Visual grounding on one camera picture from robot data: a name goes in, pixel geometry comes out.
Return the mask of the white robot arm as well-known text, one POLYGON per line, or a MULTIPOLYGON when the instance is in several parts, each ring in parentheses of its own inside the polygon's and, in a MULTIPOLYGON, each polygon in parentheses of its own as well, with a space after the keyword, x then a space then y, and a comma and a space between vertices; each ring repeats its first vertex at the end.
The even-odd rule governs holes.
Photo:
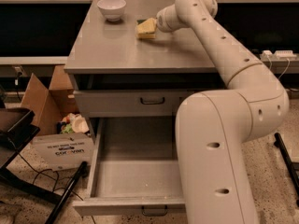
POLYGON ((289 97, 269 68, 219 25, 215 0, 175 0, 156 16, 162 32, 190 28, 224 89, 186 98, 176 144, 188 224, 259 224, 243 161, 243 143, 273 132, 289 97))

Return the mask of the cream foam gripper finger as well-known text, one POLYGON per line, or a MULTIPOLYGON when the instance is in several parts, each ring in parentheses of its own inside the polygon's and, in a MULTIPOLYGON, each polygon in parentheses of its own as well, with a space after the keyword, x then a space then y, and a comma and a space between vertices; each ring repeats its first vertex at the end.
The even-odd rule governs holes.
POLYGON ((138 20, 136 29, 139 34, 152 34, 156 31, 156 20, 154 18, 138 20))

